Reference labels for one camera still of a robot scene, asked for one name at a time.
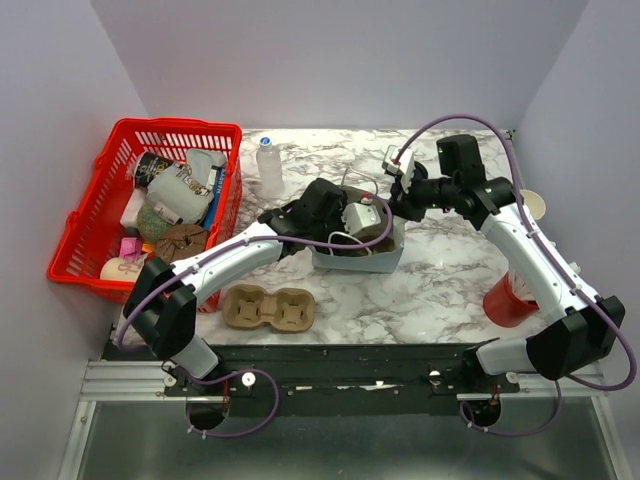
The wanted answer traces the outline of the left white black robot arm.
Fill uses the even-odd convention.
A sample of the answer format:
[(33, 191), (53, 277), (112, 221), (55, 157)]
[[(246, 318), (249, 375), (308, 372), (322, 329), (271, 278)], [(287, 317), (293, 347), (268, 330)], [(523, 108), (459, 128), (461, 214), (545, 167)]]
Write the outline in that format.
[(149, 261), (125, 303), (127, 325), (157, 359), (188, 372), (187, 382), (197, 393), (214, 393), (222, 380), (220, 359), (195, 332), (200, 306), (257, 268), (306, 246), (323, 247), (329, 234), (342, 226), (346, 205), (343, 189), (318, 178), (300, 198), (264, 211), (241, 234), (209, 250), (172, 264), (159, 258)]

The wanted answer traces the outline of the light blue paper bag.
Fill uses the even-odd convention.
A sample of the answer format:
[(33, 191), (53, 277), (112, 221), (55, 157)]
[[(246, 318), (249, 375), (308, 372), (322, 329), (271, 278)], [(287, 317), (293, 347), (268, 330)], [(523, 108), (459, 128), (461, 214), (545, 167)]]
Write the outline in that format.
[[(342, 230), (337, 233), (331, 233), (327, 242), (356, 245), (375, 240), (385, 231), (388, 222), (388, 215), (384, 207), (379, 201), (372, 198), (373, 194), (378, 194), (376, 180), (346, 167), (340, 182), (340, 188), (347, 195), (347, 205), (354, 202), (368, 203), (371, 201), (377, 206), (384, 218), (384, 230), (375, 236), (357, 238), (346, 233), (342, 221)], [(313, 266), (316, 269), (327, 270), (392, 273), (398, 266), (404, 251), (405, 223), (405, 220), (394, 217), (392, 227), (384, 239), (364, 249), (342, 250), (311, 247)]]

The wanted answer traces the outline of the stack of green paper cups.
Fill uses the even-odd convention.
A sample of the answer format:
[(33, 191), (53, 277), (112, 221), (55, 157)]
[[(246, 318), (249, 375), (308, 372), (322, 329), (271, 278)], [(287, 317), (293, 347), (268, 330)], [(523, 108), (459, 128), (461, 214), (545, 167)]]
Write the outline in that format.
[(524, 205), (528, 208), (531, 217), (539, 221), (546, 213), (546, 203), (544, 199), (532, 190), (522, 189), (520, 191)]

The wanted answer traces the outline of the brown pulp cup carrier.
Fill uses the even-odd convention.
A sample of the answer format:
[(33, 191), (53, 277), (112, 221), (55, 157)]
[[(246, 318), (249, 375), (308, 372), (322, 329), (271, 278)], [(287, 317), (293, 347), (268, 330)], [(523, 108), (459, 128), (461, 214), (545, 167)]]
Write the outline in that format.
[(269, 293), (257, 285), (239, 284), (228, 290), (222, 306), (226, 325), (238, 330), (268, 325), (280, 333), (298, 334), (312, 327), (315, 315), (314, 296), (297, 288)]

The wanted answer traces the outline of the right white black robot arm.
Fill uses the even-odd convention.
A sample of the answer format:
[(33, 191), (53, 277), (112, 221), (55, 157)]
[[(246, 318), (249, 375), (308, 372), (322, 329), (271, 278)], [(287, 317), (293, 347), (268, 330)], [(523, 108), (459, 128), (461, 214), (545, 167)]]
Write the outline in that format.
[(507, 258), (533, 294), (546, 326), (527, 338), (490, 340), (465, 354), (460, 379), (480, 392), (507, 372), (538, 373), (558, 380), (606, 357), (625, 315), (621, 301), (602, 297), (577, 274), (516, 203), (512, 183), (486, 176), (477, 139), (468, 134), (436, 143), (439, 178), (391, 147), (383, 160), (393, 176), (389, 201), (394, 216), (418, 222), (427, 210), (452, 210), (469, 221)]

